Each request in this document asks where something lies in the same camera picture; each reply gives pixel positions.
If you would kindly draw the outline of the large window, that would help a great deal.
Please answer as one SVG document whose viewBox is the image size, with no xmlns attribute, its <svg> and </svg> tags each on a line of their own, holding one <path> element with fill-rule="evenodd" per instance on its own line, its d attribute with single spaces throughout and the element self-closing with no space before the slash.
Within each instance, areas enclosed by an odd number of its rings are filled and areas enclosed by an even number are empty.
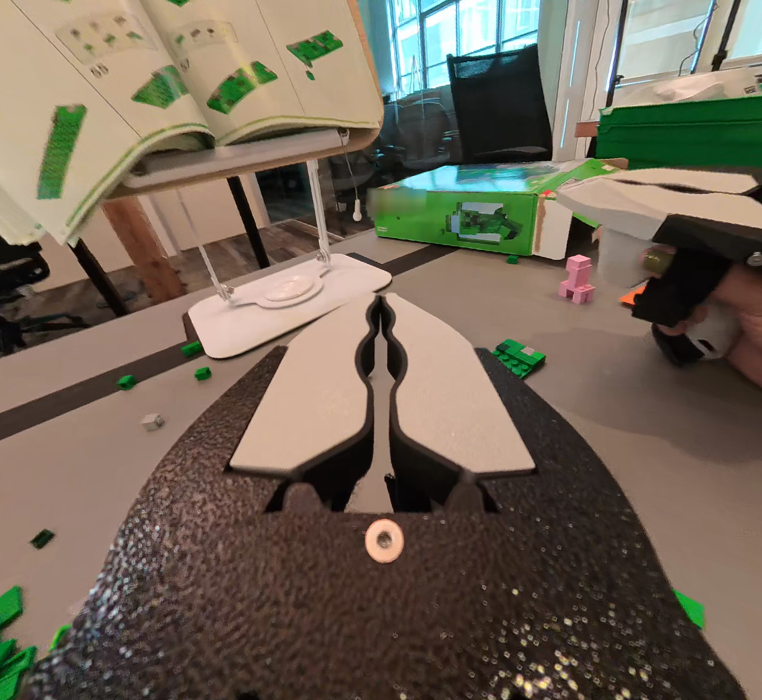
<svg viewBox="0 0 762 700">
<path fill-rule="evenodd" d="M 395 95 L 450 82 L 447 60 L 537 43 L 541 0 L 386 0 Z"/>
</svg>

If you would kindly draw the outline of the black mesh office chair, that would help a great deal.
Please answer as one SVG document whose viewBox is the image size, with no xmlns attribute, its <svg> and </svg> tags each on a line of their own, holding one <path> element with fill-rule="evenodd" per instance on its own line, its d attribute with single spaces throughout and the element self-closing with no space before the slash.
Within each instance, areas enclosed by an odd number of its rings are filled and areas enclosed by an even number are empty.
<svg viewBox="0 0 762 700">
<path fill-rule="evenodd" d="M 446 65 L 464 164 L 550 161 L 552 129 L 536 44 Z"/>
</svg>

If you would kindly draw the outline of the wooden table leg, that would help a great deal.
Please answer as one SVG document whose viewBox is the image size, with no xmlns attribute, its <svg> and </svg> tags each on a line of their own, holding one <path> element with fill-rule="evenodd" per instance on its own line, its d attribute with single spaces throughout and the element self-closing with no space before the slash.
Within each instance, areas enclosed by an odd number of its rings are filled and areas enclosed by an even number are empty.
<svg viewBox="0 0 762 700">
<path fill-rule="evenodd" d="M 186 288 L 142 204 L 136 198 L 119 198 L 106 201 L 101 210 L 137 268 L 152 303 L 165 303 L 186 295 Z"/>
</svg>

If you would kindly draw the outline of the black tripod stand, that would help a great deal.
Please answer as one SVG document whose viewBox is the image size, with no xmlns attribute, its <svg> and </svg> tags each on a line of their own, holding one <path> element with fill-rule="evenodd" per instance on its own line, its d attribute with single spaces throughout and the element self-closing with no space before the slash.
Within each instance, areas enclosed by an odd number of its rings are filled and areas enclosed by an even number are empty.
<svg viewBox="0 0 762 700">
<path fill-rule="evenodd" d="M 716 51 L 716 54 L 712 58 L 712 62 L 711 62 L 712 73 L 718 72 L 720 68 L 722 67 L 722 64 L 725 62 L 725 60 L 728 57 L 731 34 L 735 26 L 735 22 L 738 17 L 738 12 L 741 7 L 742 1 L 743 0 L 733 0 L 731 3 L 727 20 L 725 21 L 725 28 L 723 29 L 721 39 L 719 40 L 718 50 Z"/>
<path fill-rule="evenodd" d="M 616 87 L 619 85 L 623 76 L 620 74 L 620 61 L 623 49 L 623 40 L 625 34 L 625 27 L 627 22 L 627 15 L 629 9 L 630 0 L 622 0 L 620 6 L 620 13 L 616 28 L 616 36 L 614 39 L 614 48 L 612 52 L 612 63 L 610 67 L 610 75 L 607 81 L 606 101 L 605 107 L 611 107 L 614 103 L 614 95 Z"/>
</svg>

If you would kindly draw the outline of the bright green flat plate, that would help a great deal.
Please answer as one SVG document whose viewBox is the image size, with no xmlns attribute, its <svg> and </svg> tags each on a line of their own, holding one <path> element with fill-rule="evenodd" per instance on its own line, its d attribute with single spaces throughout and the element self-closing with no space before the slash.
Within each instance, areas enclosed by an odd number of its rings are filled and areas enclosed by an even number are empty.
<svg viewBox="0 0 762 700">
<path fill-rule="evenodd" d="M 706 609 L 704 605 L 681 591 L 673 589 L 673 594 L 681 604 L 686 617 L 698 629 L 703 631 L 706 628 Z"/>
</svg>

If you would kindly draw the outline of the green toy brick box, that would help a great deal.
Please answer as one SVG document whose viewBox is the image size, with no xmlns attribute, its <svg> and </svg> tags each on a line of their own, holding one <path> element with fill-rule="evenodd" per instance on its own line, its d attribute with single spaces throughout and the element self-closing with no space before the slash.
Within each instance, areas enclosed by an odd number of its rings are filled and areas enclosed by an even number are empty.
<svg viewBox="0 0 762 700">
<path fill-rule="evenodd" d="M 369 189 L 367 211 L 379 237 L 560 261 L 577 217 L 556 201 L 557 188 L 626 165 L 624 159 L 444 165 Z"/>
</svg>

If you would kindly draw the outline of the dark green brick assembly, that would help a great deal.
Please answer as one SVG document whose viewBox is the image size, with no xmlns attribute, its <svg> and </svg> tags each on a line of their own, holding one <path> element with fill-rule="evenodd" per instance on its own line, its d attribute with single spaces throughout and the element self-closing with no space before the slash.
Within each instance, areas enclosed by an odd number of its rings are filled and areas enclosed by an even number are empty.
<svg viewBox="0 0 762 700">
<path fill-rule="evenodd" d="M 546 362 L 544 353 L 513 339 L 502 341 L 492 354 L 503 366 L 522 380 L 540 370 Z"/>
</svg>

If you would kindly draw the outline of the pink brick pig figure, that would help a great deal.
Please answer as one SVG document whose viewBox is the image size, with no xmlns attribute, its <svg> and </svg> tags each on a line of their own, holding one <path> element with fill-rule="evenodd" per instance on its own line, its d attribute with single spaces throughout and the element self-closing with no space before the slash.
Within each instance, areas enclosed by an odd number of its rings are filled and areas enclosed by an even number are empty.
<svg viewBox="0 0 762 700">
<path fill-rule="evenodd" d="M 595 287 L 590 283 L 592 267 L 590 257 L 570 256 L 566 261 L 567 276 L 560 282 L 557 295 L 571 300 L 575 305 L 591 302 L 595 294 Z"/>
</svg>

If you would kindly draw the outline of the wooden book stand white base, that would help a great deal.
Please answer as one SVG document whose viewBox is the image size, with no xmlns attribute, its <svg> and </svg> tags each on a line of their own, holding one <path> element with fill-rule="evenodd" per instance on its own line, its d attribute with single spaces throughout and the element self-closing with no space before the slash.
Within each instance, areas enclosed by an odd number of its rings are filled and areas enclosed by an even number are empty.
<svg viewBox="0 0 762 700">
<path fill-rule="evenodd" d="M 329 313 L 391 277 L 332 256 L 317 160 L 367 147 L 383 100 L 356 0 L 140 0 L 204 115 L 215 149 L 150 155 L 134 191 L 305 163 L 319 228 L 310 261 L 230 289 L 189 318 L 207 356 L 224 360 Z"/>
</svg>

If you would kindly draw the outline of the pile of green brick pieces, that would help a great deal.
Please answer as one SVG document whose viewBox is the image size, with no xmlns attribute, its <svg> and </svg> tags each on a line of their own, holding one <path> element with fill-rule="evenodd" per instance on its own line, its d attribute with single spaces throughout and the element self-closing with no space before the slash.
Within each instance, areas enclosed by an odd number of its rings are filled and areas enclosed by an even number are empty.
<svg viewBox="0 0 762 700">
<path fill-rule="evenodd" d="M 15 584 L 1 595 L 1 632 L 24 614 L 24 590 Z M 60 626 L 53 635 L 48 655 L 57 657 L 65 647 L 73 624 Z M 35 645 L 21 648 L 16 638 L 1 641 L 1 699 L 18 698 L 21 686 L 37 664 L 38 649 Z"/>
</svg>

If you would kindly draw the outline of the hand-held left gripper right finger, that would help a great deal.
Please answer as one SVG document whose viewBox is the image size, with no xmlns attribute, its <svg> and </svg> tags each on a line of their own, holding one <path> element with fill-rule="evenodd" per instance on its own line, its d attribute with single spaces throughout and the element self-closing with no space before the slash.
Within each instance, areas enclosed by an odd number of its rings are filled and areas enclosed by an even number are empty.
<svg viewBox="0 0 762 700">
<path fill-rule="evenodd" d="M 536 464 L 475 348 L 396 293 L 384 297 L 395 433 L 456 477 L 528 474 Z"/>
</svg>

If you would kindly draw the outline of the green storage bin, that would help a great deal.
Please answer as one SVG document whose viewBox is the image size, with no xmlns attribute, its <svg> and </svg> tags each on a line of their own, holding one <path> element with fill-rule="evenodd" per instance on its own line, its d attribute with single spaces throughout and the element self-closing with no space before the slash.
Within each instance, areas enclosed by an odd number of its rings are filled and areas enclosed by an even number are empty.
<svg viewBox="0 0 762 700">
<path fill-rule="evenodd" d="M 760 169 L 761 96 L 613 107 L 595 150 L 630 169 Z"/>
</svg>

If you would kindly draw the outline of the open brick instruction booklet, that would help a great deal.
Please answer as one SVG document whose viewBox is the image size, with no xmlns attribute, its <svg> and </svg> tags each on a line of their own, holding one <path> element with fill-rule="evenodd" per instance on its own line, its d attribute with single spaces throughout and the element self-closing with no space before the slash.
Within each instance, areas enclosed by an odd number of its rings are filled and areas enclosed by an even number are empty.
<svg viewBox="0 0 762 700">
<path fill-rule="evenodd" d="M 2 0 L 2 238 L 75 240 L 148 155 L 379 133 L 351 0 Z"/>
</svg>

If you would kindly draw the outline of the person's right hand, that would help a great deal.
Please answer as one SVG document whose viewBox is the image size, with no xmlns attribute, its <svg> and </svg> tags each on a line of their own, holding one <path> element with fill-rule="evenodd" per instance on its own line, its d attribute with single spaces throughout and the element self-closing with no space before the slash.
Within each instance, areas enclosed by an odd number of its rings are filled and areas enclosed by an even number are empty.
<svg viewBox="0 0 762 700">
<path fill-rule="evenodd" d="M 761 387 L 761 276 L 760 269 L 733 265 L 710 294 L 738 320 L 738 332 L 725 355 L 747 380 Z"/>
</svg>

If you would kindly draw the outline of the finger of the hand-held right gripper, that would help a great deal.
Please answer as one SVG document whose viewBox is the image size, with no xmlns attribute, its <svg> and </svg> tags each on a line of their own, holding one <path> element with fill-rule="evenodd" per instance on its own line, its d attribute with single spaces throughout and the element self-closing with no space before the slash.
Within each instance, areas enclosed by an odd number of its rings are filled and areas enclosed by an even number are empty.
<svg viewBox="0 0 762 700">
<path fill-rule="evenodd" d="M 760 265 L 760 182 L 752 194 L 692 194 L 586 179 L 560 185 L 556 200 L 597 223 L 597 273 L 619 288 L 648 279 L 642 257 L 651 248 L 688 249 L 732 264 Z"/>
<path fill-rule="evenodd" d="M 749 174 L 695 169 L 636 169 L 616 173 L 616 181 L 692 194 L 752 194 L 759 181 Z"/>
</svg>

